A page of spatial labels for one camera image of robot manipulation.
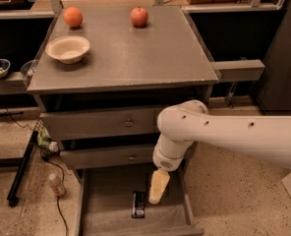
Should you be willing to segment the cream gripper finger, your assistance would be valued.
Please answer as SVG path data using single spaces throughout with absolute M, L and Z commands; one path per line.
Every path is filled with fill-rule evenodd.
M 157 205 L 169 183 L 170 176 L 166 171 L 157 169 L 152 173 L 148 201 Z

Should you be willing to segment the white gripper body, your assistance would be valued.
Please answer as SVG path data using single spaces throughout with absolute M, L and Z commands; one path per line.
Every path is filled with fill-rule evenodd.
M 193 142 L 173 141 L 161 134 L 153 150 L 154 165 L 163 171 L 175 171 L 181 164 L 184 155 Z

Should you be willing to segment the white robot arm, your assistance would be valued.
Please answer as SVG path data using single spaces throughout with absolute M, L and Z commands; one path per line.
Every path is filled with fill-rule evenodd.
M 153 150 L 157 170 L 151 177 L 148 201 L 158 204 L 171 171 L 195 142 L 265 159 L 291 169 L 291 116 L 210 115 L 198 100 L 164 108 L 157 117 L 160 136 Z

